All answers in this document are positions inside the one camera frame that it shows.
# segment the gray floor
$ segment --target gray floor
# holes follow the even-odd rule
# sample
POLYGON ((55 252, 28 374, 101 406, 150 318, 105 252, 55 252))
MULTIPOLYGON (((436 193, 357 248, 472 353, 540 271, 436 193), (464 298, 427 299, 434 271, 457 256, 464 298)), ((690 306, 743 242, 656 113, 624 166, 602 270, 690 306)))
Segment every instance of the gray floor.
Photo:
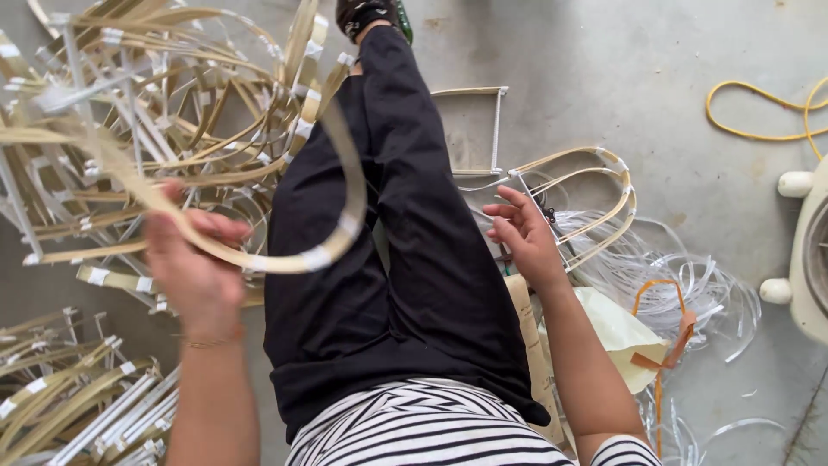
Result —
MULTIPOLYGON (((55 4, 43 3, 47 9, 55 4)), ((298 0, 193 3, 232 8, 279 31, 283 41, 298 0)), ((332 17, 333 1, 321 3, 332 17)), ((632 170, 638 212, 675 227, 691 251, 712 254, 754 286, 786 274, 798 202, 779 198, 776 181, 786 171, 813 169, 816 159, 805 143, 755 143, 713 130, 703 103, 722 80, 746 80, 804 102, 825 73, 820 56, 811 53, 828 39, 821 2, 408 0, 407 9, 414 51, 433 90, 510 86, 501 167, 579 145, 609 148, 632 170)), ((0 27, 28 56, 45 40, 23 0, 3 4, 0 27)), ((338 32, 330 34, 328 66, 340 50, 353 50, 338 32)), ((234 40, 242 47, 255 42, 244 35, 234 40)), ((478 112, 493 113, 479 105, 469 104, 466 126, 475 126, 478 112)), ((742 128, 801 131, 796 115, 749 95, 723 95, 715 109, 742 128)), ((462 120, 446 115, 447 127, 451 118, 462 120)), ((488 131, 447 128, 473 156, 488 151, 488 131)), ((570 194, 579 206, 590 204, 588 190, 570 194)), ((156 354, 167 368, 174 364, 175 345, 164 337, 175 332, 170 319, 148 318, 128 296, 76 282, 68 265, 23 269, 26 251, 17 244, 17 233, 0 225, 0 324, 67 305, 90 314, 105 310, 128 352, 156 354)), ((729 433, 709 445, 705 464, 781 464, 828 367, 828 350, 802 336, 785 308, 765 305, 763 311, 758 336, 738 361, 726 366, 712 348, 693 353, 671 393, 700 442, 748 417, 776 420, 788 431, 757 426, 729 433), (741 396, 754 390, 755 396, 741 396)), ((248 313, 246 321, 263 464, 280 464, 287 447, 261 351, 261 312, 248 313)), ((826 397, 817 393, 817 414, 826 397)), ((792 464, 825 464, 828 452, 820 447, 828 440, 828 418, 817 416, 804 432, 792 464)))

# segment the black and white striped shirt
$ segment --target black and white striped shirt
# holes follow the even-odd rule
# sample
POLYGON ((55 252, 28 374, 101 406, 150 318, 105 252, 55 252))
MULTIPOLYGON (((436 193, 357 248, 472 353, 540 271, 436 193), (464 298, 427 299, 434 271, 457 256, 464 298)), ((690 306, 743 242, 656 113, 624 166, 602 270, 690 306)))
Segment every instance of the black and white striped shirt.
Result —
MULTIPOLYGON (((335 403, 299 430, 286 466, 573 466, 491 392, 446 379, 376 386, 335 403)), ((593 466, 658 466, 627 435, 601 445, 593 466)))

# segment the orange cord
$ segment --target orange cord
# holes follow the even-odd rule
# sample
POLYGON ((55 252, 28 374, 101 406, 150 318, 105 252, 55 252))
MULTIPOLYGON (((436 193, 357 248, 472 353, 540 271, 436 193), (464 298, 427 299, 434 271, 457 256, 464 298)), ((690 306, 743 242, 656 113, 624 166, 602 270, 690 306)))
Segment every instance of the orange cord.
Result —
MULTIPOLYGON (((633 316, 638 313, 638 305, 641 302, 641 295, 644 294, 647 289, 649 289, 654 284, 674 284, 676 286, 676 292, 678 293, 678 303, 681 306, 681 314, 684 315, 687 311, 684 307, 684 297, 681 296, 681 287, 679 287, 678 283, 675 280, 671 279, 656 279, 650 280, 638 290, 638 293, 635 295, 635 304, 633 305, 633 316)), ((658 453, 658 458, 662 457, 662 430, 659 426, 662 424, 662 372, 661 370, 658 371, 656 374, 656 390, 655 390, 655 398, 656 398, 656 453, 658 453)))

